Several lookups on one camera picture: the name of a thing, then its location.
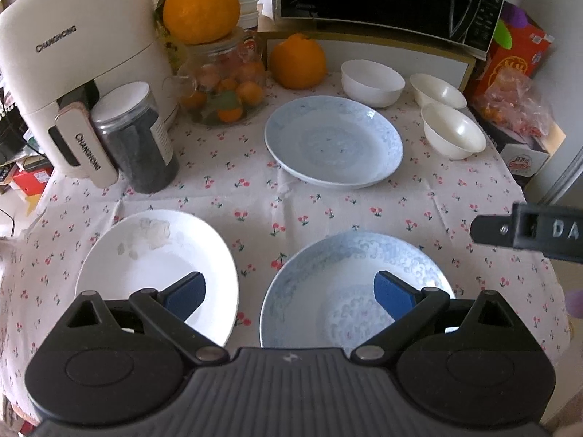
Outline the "white refrigerator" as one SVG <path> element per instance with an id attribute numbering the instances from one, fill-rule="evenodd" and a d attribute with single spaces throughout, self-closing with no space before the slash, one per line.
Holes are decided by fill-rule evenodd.
<path id="1" fill-rule="evenodd" d="M 582 149 L 566 162 L 566 149 L 559 148 L 525 187 L 530 202 L 582 207 Z"/>

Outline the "white bowl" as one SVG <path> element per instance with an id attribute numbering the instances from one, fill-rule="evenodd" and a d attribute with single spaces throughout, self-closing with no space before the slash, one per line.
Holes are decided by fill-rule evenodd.
<path id="1" fill-rule="evenodd" d="M 419 107 L 444 104 L 456 110 L 467 106 L 465 96 L 453 85 L 435 76 L 416 73 L 409 78 L 415 102 Z"/>
<path id="2" fill-rule="evenodd" d="M 395 104 L 405 88 L 405 80 L 398 72 L 365 59 L 345 61 L 341 65 L 341 83 L 350 99 L 374 109 Z"/>
<path id="3" fill-rule="evenodd" d="M 470 117 L 445 104 L 429 104 L 421 108 L 424 134 L 443 157 L 463 160 L 486 148 L 486 137 Z"/>

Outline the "white air fryer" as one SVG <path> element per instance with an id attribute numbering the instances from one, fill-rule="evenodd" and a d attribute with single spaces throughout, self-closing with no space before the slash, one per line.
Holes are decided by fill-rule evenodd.
<path id="1" fill-rule="evenodd" d="M 17 0 L 1 14 L 1 70 L 54 168 L 98 188 L 118 179 L 91 124 L 98 100 L 145 82 L 161 126 L 169 127 L 178 111 L 163 91 L 172 69 L 153 0 Z"/>

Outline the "plastic bag of oranges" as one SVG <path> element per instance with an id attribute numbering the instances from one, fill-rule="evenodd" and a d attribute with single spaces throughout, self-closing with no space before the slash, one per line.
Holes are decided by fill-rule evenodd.
<path id="1" fill-rule="evenodd" d="M 554 119 L 551 105 L 532 79 L 503 67 L 486 91 L 474 97 L 472 107 L 485 120 L 522 136 L 544 138 Z"/>

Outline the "green purple plush toy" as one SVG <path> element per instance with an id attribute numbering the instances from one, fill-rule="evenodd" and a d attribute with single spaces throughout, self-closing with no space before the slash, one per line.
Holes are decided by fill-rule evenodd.
<path id="1" fill-rule="evenodd" d="M 523 29 L 528 25 L 526 12 L 512 3 L 505 2 L 496 23 L 493 40 L 504 50 L 510 50 L 513 47 L 512 29 Z"/>

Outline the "cherry print tablecloth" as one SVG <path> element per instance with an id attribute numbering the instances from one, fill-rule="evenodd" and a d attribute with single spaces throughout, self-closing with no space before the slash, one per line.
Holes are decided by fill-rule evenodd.
<path id="1" fill-rule="evenodd" d="M 171 136 L 180 161 L 175 182 L 153 195 L 125 181 L 99 189 L 54 173 L 36 221 L 1 245 L 1 392 L 32 417 L 25 369 L 73 299 L 91 246 L 112 225 L 149 209 L 182 210 L 203 219 L 225 240 L 237 265 L 240 296 L 230 342 L 258 339 L 263 296 L 275 273 L 304 246 L 347 230 L 379 232 L 422 249 L 461 298 L 497 289 L 548 357 L 570 344 L 563 290 L 551 263 L 530 252 L 475 245 L 469 227 L 479 214 L 505 215 L 523 192 L 497 151 L 461 161 L 438 155 L 409 93 L 384 111 L 404 146 L 398 170 L 370 188 L 342 192 L 307 185 L 269 154 L 264 125 L 293 99 L 279 86 L 250 121 L 205 128 L 178 121 Z"/>

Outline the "dark jar white lid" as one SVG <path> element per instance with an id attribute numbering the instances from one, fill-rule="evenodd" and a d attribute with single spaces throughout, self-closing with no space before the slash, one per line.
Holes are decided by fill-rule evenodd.
<path id="1" fill-rule="evenodd" d="M 135 192 L 160 192 L 176 178 L 178 159 L 147 83 L 130 82 L 106 93 L 92 108 L 91 120 Z"/>

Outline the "large orange on table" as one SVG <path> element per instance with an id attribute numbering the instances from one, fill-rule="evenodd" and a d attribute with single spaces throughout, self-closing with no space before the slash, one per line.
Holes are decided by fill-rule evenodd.
<path id="1" fill-rule="evenodd" d="M 316 40 L 296 33 L 276 44 L 269 54 L 272 77 L 290 90 L 307 90 L 319 85 L 327 74 L 327 60 Z"/>

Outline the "white plate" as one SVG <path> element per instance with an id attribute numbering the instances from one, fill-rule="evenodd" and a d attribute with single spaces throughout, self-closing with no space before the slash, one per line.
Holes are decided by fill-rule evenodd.
<path id="1" fill-rule="evenodd" d="M 118 222 L 88 253 L 75 292 L 122 300 L 143 288 L 161 291 L 193 271 L 203 275 L 206 296 L 185 323 L 225 345 L 238 312 L 236 266 L 218 232 L 192 214 L 148 210 Z"/>

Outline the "wooden framed white stand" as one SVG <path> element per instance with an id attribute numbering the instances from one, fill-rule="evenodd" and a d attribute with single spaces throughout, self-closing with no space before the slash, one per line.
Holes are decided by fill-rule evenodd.
<path id="1" fill-rule="evenodd" d="M 277 24 L 265 15 L 259 17 L 258 35 L 267 51 L 296 33 L 302 33 L 320 44 L 331 72 L 338 72 L 348 60 L 366 59 L 389 66 L 404 78 L 415 73 L 426 73 L 465 90 L 475 67 L 475 58 L 463 50 L 453 46 L 435 46 L 427 40 L 391 29 L 335 24 L 316 26 L 314 22 L 307 21 Z"/>

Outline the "red gift box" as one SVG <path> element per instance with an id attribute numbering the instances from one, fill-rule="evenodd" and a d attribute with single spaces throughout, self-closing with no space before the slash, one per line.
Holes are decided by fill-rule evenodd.
<path id="1" fill-rule="evenodd" d="M 471 101 L 483 94 L 495 81 L 501 69 L 510 67 L 531 76 L 554 42 L 534 21 L 523 29 L 512 29 L 513 47 L 504 50 L 493 40 L 485 61 L 479 61 L 465 87 L 465 97 Z"/>

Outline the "blue patterned plate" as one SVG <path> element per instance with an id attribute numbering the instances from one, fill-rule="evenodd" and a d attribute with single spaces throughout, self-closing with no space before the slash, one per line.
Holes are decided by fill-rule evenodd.
<path id="1" fill-rule="evenodd" d="M 260 313 L 260 344 L 351 352 L 393 323 L 373 293 L 376 273 L 385 270 L 418 290 L 454 294 L 420 249 L 388 235 L 344 232 L 302 249 L 276 274 Z"/>
<path id="2" fill-rule="evenodd" d="M 264 140 L 277 163 L 301 181 L 323 188 L 368 188 L 394 174 L 404 148 L 393 124 L 361 103 L 310 96 L 278 107 Z"/>

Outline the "large orange on jar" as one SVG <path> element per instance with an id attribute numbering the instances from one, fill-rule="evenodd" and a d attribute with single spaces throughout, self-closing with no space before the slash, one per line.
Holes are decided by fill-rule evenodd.
<path id="1" fill-rule="evenodd" d="M 170 36 L 187 46 L 228 36 L 240 17 L 239 0 L 158 0 L 154 16 Z"/>

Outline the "black white cardboard box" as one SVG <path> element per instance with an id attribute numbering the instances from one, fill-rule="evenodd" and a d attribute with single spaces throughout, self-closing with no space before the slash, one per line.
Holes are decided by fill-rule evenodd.
<path id="1" fill-rule="evenodd" d="M 546 137 L 526 136 L 487 121 L 474 107 L 469 110 L 522 188 L 546 192 L 560 179 L 563 170 L 555 169 L 554 157 L 566 140 L 566 134 L 558 124 L 551 124 Z"/>

